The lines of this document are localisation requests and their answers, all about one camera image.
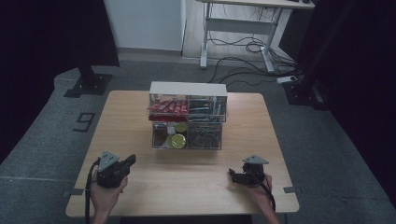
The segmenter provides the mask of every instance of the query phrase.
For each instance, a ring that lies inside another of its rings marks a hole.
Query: desk leg
[[[206,15],[205,15],[205,26],[204,26],[204,43],[201,48],[201,65],[202,69],[206,68],[207,61],[207,32],[208,32],[208,21],[210,15],[210,3],[206,3]]]
[[[270,34],[268,35],[267,42],[265,43],[265,47],[262,47],[262,57],[264,58],[265,66],[267,67],[267,71],[269,73],[274,73],[274,67],[271,63],[271,56],[269,55],[269,49],[271,48],[271,43],[274,39],[276,27],[279,23],[280,15],[282,14],[282,8],[279,7],[276,9],[275,20],[273,21],[273,25],[271,27]]]

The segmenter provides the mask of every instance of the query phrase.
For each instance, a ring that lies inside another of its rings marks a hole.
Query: tripod base
[[[283,83],[283,89],[291,105],[311,105],[316,110],[328,110],[316,84],[312,86],[308,94],[301,94],[298,83]]]
[[[94,74],[95,81],[93,85],[83,83],[82,77],[78,79],[73,89],[68,90],[64,97],[78,98],[81,94],[103,95],[112,76],[107,74]]]

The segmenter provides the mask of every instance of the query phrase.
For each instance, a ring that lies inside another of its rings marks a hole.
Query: wire
[[[276,13],[276,11],[277,11],[277,8],[276,8],[276,7],[274,7],[273,18],[271,19],[271,21],[273,21],[273,20],[274,20],[274,16],[275,16],[275,13]]]
[[[204,29],[205,32],[205,19],[206,19],[206,15],[205,15],[205,4],[202,4],[203,6],[203,12],[204,12],[204,16],[202,17],[202,28]]]
[[[254,84],[251,84],[251,83],[249,83],[247,81],[243,81],[243,80],[234,80],[234,81],[228,83],[226,85],[226,87],[229,87],[229,86],[233,85],[236,82],[244,82],[244,83],[247,83],[249,86],[260,86],[263,82],[275,82],[275,80],[260,80],[258,83],[254,83]]]
[[[223,10],[224,10],[224,15],[227,17],[227,19],[229,19],[228,15],[227,15],[227,12],[225,11],[225,5],[224,4],[222,4],[222,5],[223,5]]]
[[[257,7],[254,7],[254,12],[248,17],[248,20],[250,21],[250,18],[256,13]]]
[[[257,184],[259,184],[263,189],[264,189],[264,191],[267,193],[267,196],[270,198],[270,200],[271,200],[271,203],[272,203],[272,208],[274,209],[274,211],[276,211],[276,202],[275,202],[275,198],[274,198],[274,195],[272,194],[272,190],[268,187],[265,187],[265,185],[262,183],[262,181],[260,181],[260,179],[254,174],[254,172],[248,172],[249,174],[251,174],[251,176],[253,176],[253,179],[256,181],[256,183]]]
[[[211,17],[212,12],[213,12],[213,4],[211,5],[211,7],[208,9],[209,10],[209,17]],[[227,18],[228,15],[226,13],[225,10],[225,6],[223,5],[223,11],[224,14],[226,15]],[[274,16],[276,14],[276,8],[274,8],[274,11],[271,15],[268,16],[268,8],[266,8],[265,10],[265,15],[263,16],[263,11],[264,11],[264,7],[255,7],[254,12],[250,15],[249,18],[251,18],[256,12],[258,12],[258,17],[257,20],[260,21],[262,18],[265,18],[265,20],[269,19],[272,17],[271,20],[274,19]],[[221,39],[217,39],[217,38],[212,38],[212,34],[211,31],[208,31],[209,34],[209,38],[207,40],[211,41],[214,45],[217,46],[245,46],[246,51],[248,52],[252,52],[252,53],[259,53],[263,51],[263,47],[265,47],[265,44],[262,40],[260,40],[259,38],[254,37],[254,35],[252,35],[252,37],[244,37],[241,38],[239,40],[236,40],[234,42],[227,42]],[[247,42],[246,44],[242,44],[241,42],[245,41],[245,40],[250,40],[249,42]],[[293,60],[288,58],[289,56],[283,53],[280,53],[276,50],[273,50],[272,48],[269,48],[269,53],[271,54],[271,56],[273,57],[273,60],[276,63],[280,63],[276,69],[278,71],[279,74],[275,75],[275,74],[270,74],[267,73],[266,71],[260,69],[259,67],[257,67],[256,65],[254,65],[253,63],[250,63],[248,61],[239,59],[239,58],[235,58],[235,57],[226,57],[226,58],[222,58],[220,60],[218,60],[218,62],[216,63],[216,68],[215,68],[215,72],[213,74],[213,77],[208,81],[208,83],[211,82],[219,82],[222,83],[224,82],[225,79],[229,78],[229,77],[233,77],[233,76],[237,76],[237,75],[256,75],[256,76],[263,76],[263,77],[285,77],[288,75],[294,75],[294,76],[299,76],[301,75],[301,71],[299,71],[296,66],[297,63]],[[250,65],[252,68],[247,68],[247,67],[239,67],[236,69],[233,69],[231,71],[229,71],[225,76],[220,77],[220,78],[216,78],[217,72],[218,72],[218,67],[219,67],[219,63],[223,60],[234,60],[234,61],[240,61],[243,63],[247,63],[248,65]],[[282,71],[282,68],[291,68],[291,70],[289,71]],[[255,84],[251,84],[248,83],[246,81],[241,81],[241,80],[235,80],[229,84],[227,84],[227,86],[230,86],[232,84],[234,84],[235,82],[244,82],[247,83],[250,86],[256,86],[256,85],[260,85],[263,82],[274,82],[275,80],[261,80],[259,83],[255,83]]]
[[[99,165],[100,158],[95,161],[87,176],[87,184],[85,185],[85,223],[90,224],[90,199],[91,199],[91,183],[92,183],[92,171],[96,165]]]

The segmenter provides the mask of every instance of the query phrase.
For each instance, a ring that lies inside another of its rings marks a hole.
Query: black curtain
[[[396,3],[319,1],[298,63],[396,204]]]
[[[57,75],[119,60],[103,0],[3,0],[0,31],[3,160],[48,101]]]

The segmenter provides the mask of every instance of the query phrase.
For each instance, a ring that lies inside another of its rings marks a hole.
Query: hand
[[[270,191],[272,189],[272,177],[268,174],[265,174],[265,180],[262,181],[265,187],[267,187]],[[276,213],[271,206],[271,199],[267,192],[262,188],[262,186],[257,187],[249,187],[244,186],[250,198],[253,202],[260,208],[262,214],[268,223],[278,224],[279,219],[277,219]]]
[[[268,174],[265,175],[265,180],[262,181],[265,187],[267,187],[270,191],[272,189],[272,177]],[[256,187],[249,187],[249,186],[244,186],[245,190],[251,197],[251,199],[256,203],[268,203],[271,206],[271,200],[269,198],[269,195],[265,190],[259,185]]]
[[[128,176],[125,176],[116,189],[105,189],[97,185],[97,171],[93,173],[91,183],[91,200],[95,210],[93,223],[106,223],[113,207],[117,204],[123,189],[128,185]]]

